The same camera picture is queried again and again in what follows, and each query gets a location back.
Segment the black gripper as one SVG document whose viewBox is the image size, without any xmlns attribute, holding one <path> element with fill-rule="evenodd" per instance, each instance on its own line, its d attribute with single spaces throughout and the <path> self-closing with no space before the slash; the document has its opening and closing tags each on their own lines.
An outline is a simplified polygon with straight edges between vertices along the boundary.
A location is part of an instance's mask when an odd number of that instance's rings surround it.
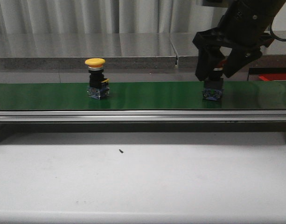
<svg viewBox="0 0 286 224">
<path fill-rule="evenodd" d="M 256 4 L 232 4 L 217 27 L 196 33 L 193 44 L 198 48 L 195 75 L 199 81 L 205 80 L 224 59 L 221 46 L 232 48 L 223 67 L 227 78 L 262 56 L 260 48 L 254 48 L 268 46 L 272 42 L 272 37 L 265 33 L 265 29 L 274 15 L 261 12 L 261 9 Z"/>
</svg>

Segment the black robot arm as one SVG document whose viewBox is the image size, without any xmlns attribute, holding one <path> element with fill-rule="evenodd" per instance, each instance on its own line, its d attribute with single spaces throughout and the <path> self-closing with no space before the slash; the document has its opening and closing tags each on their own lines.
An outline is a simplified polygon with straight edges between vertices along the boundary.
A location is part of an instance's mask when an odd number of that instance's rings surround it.
<svg viewBox="0 0 286 224">
<path fill-rule="evenodd" d="M 231 77 L 259 59 L 261 46 L 280 39 L 265 30 L 284 4 L 284 0 L 234 0 L 217 27 L 197 32 L 193 39 L 198 49 L 196 77 L 205 80 L 222 60 L 224 75 Z"/>
</svg>

